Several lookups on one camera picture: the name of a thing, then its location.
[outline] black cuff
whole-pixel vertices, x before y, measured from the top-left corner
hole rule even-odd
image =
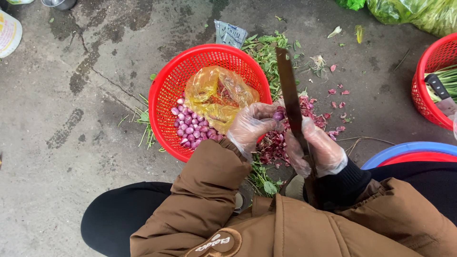
[[[317,179],[317,185],[325,198],[340,206],[353,205],[371,180],[369,171],[361,170],[350,159],[347,166],[336,175]]]

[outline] jacket sleeve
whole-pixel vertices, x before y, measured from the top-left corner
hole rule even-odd
[[[180,256],[221,229],[251,171],[228,140],[202,141],[171,187],[171,195],[130,237],[132,257]]]
[[[423,256],[456,254],[456,226],[409,183],[371,180],[357,200],[338,214]]]

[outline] brown puffer jacket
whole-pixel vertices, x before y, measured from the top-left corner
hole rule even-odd
[[[373,181],[338,214],[279,194],[230,217],[251,166],[230,141],[203,141],[169,196],[130,238],[132,257],[457,256],[457,228],[411,185]]]

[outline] disposable plastic glove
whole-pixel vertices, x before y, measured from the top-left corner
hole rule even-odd
[[[322,129],[314,125],[309,117],[303,117],[302,132],[309,142],[310,151],[316,162],[317,177],[336,175],[347,165],[347,155],[335,141],[333,141]],[[286,153],[290,164],[297,174],[307,178],[311,174],[311,167],[303,159],[304,153],[298,142],[289,130],[285,135]]]
[[[248,162],[258,138],[272,130],[283,130],[284,126],[272,119],[278,104],[255,102],[239,111],[227,131],[227,138],[238,148]]]

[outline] black knife handle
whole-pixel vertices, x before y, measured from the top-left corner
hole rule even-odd
[[[428,76],[425,77],[424,81],[428,83],[431,88],[433,88],[433,91],[435,91],[441,100],[451,97],[436,74],[428,74]]]

